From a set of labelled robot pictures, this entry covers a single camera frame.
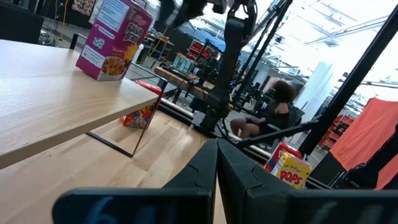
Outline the wooden shelf with black frame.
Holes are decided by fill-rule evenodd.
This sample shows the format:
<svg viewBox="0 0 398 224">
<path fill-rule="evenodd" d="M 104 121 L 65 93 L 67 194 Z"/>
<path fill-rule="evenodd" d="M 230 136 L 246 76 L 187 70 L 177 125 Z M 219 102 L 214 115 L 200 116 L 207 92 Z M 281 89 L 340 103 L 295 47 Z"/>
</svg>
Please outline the wooden shelf with black frame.
<svg viewBox="0 0 398 224">
<path fill-rule="evenodd" d="M 0 40 L 0 169 L 156 102 L 128 79 L 97 82 L 74 50 Z"/>
</svg>

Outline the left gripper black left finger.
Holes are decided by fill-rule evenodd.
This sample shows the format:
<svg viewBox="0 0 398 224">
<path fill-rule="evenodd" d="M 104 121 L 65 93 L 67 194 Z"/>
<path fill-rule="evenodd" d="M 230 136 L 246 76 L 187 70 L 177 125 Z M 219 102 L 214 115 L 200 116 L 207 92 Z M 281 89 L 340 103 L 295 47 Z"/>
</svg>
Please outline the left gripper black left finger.
<svg viewBox="0 0 398 224">
<path fill-rule="evenodd" d="M 54 224 L 212 224 L 217 141 L 209 139 L 161 188 L 85 187 L 55 201 Z"/>
</svg>

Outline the red storage bin rack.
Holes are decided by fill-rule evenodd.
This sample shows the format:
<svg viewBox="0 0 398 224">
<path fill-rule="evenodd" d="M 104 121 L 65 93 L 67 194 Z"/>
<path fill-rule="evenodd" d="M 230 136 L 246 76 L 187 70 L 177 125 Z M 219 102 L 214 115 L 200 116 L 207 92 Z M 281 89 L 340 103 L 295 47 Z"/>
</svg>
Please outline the red storage bin rack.
<svg viewBox="0 0 398 224">
<path fill-rule="evenodd" d="M 185 56 L 186 58 L 189 58 L 191 60 L 201 61 L 208 57 L 210 54 L 210 48 L 204 48 L 204 44 L 197 40 L 192 40 L 192 43 L 187 50 L 188 52 Z"/>
</svg>

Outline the wooden background workbench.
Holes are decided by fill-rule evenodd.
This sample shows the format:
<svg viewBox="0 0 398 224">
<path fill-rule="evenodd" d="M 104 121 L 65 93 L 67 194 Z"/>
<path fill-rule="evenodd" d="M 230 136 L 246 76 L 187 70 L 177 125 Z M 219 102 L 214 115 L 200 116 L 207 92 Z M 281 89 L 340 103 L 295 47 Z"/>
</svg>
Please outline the wooden background workbench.
<svg viewBox="0 0 398 224">
<path fill-rule="evenodd" d="M 202 87 L 193 86 L 190 87 L 189 81 L 194 78 L 194 75 L 189 75 L 187 78 L 180 77 L 172 72 L 167 71 L 162 67 L 155 67 L 154 73 L 164 79 L 166 79 L 169 83 L 180 86 L 182 90 L 189 90 L 190 93 L 196 95 L 197 97 L 203 97 L 203 95 L 207 96 L 208 92 L 214 87 L 214 84 L 205 81 Z"/>
</svg>

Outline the orange cloth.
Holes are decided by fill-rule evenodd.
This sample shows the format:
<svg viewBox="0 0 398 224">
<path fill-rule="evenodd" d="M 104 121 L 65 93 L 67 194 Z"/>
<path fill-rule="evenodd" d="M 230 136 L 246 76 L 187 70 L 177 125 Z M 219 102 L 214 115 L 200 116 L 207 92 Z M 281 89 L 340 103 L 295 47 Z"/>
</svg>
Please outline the orange cloth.
<svg viewBox="0 0 398 224">
<path fill-rule="evenodd" d="M 330 153 L 344 170 L 350 170 L 368 161 L 393 135 L 397 123 L 398 101 L 371 98 Z"/>
</svg>

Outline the dark cabinet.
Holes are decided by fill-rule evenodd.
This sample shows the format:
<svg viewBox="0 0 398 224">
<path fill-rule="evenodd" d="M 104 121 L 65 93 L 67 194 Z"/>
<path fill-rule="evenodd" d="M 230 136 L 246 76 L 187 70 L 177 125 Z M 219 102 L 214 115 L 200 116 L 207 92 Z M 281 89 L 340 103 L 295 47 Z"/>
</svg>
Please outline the dark cabinet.
<svg viewBox="0 0 398 224">
<path fill-rule="evenodd" d="M 0 1 L 0 39 L 38 44 L 43 23 L 43 17 Z"/>
</svg>

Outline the black rig frame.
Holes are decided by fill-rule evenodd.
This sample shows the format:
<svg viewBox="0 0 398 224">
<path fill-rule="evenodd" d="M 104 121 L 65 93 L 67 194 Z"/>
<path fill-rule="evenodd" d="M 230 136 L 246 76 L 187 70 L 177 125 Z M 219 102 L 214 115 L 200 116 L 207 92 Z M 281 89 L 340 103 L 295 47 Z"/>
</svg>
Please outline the black rig frame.
<svg viewBox="0 0 398 224">
<path fill-rule="evenodd" d="M 318 142 L 323 137 L 326 130 L 332 124 L 333 120 L 337 117 L 338 113 L 343 109 L 344 105 L 348 102 L 357 87 L 361 84 L 365 76 L 370 71 L 371 67 L 377 61 L 379 56 L 383 53 L 389 42 L 393 39 L 398 32 L 398 4 L 389 14 L 386 22 L 376 34 L 373 41 L 369 44 L 364 51 L 357 64 L 349 73 L 348 78 L 343 82 L 337 94 L 333 97 L 328 108 L 325 110 L 315 121 L 303 123 L 292 128 L 276 131 L 271 134 L 254 137 L 248 140 L 242 140 L 233 144 L 233 146 L 242 149 L 260 143 L 264 140 L 275 139 L 290 134 L 301 133 L 303 131 L 310 131 L 310 134 L 305 138 L 304 142 L 299 147 L 302 155 L 310 155 Z"/>
</svg>

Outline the green boxes on workbench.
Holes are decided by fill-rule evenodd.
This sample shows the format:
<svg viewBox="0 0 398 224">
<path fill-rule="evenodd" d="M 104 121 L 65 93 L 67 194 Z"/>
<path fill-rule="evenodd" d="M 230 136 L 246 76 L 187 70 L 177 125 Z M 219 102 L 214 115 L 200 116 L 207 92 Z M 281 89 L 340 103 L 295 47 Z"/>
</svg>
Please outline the green boxes on workbench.
<svg viewBox="0 0 398 224">
<path fill-rule="evenodd" d="M 176 55 L 175 60 L 172 63 L 172 68 L 186 75 L 190 73 L 194 65 L 195 62 L 193 60 L 186 58 L 183 55 Z"/>
</svg>

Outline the white column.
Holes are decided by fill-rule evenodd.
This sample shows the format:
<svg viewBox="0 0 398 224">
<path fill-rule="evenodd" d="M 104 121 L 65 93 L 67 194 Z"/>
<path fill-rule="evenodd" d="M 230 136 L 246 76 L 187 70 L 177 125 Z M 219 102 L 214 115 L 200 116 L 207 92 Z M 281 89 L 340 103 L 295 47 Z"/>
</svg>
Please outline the white column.
<svg viewBox="0 0 398 224">
<path fill-rule="evenodd" d="M 333 82 L 332 64 L 319 62 L 312 76 L 304 84 L 294 105 L 304 112 L 302 122 L 310 121 L 331 92 Z"/>
</svg>

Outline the person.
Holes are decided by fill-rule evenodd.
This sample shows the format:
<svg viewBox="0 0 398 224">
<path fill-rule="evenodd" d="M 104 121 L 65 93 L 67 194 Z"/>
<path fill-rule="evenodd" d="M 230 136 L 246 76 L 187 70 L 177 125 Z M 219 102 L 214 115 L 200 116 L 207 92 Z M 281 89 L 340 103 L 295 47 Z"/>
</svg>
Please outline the person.
<svg viewBox="0 0 398 224">
<path fill-rule="evenodd" d="M 232 133 L 241 138 L 258 136 L 269 133 L 269 124 L 279 129 L 288 128 L 289 124 L 289 106 L 295 98 L 293 86 L 283 80 L 276 81 L 272 88 L 275 90 L 274 98 L 269 103 L 265 113 L 261 118 L 236 118 L 231 120 L 230 128 Z"/>
</svg>

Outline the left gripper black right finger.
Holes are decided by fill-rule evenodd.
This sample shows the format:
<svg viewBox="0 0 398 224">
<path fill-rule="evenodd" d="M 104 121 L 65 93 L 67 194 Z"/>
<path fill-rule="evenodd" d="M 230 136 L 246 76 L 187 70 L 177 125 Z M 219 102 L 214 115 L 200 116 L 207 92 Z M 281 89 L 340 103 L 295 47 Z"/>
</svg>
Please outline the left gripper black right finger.
<svg viewBox="0 0 398 224">
<path fill-rule="evenodd" d="M 228 224 L 398 224 L 398 190 L 295 189 L 218 139 Z"/>
</svg>

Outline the purple Raisin Bran cereal box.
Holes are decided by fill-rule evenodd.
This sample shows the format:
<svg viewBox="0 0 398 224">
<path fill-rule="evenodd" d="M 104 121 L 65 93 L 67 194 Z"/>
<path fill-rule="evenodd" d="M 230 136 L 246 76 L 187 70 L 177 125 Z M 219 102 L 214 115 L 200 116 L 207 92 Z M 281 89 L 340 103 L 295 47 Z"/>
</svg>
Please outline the purple Raisin Bran cereal box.
<svg viewBox="0 0 398 224">
<path fill-rule="evenodd" d="M 122 79 L 152 21 L 132 0 L 104 0 L 76 66 L 97 81 Z"/>
</svg>

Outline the yellow Corn Pops cereal box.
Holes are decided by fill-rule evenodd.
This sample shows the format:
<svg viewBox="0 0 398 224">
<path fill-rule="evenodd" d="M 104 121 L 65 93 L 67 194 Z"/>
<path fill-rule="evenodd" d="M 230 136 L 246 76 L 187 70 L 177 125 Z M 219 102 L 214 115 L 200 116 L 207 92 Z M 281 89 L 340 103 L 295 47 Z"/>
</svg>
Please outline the yellow Corn Pops cereal box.
<svg viewBox="0 0 398 224">
<path fill-rule="evenodd" d="M 271 174 L 295 189 L 302 189 L 311 172 L 312 167 L 308 162 L 284 152 Z"/>
</svg>

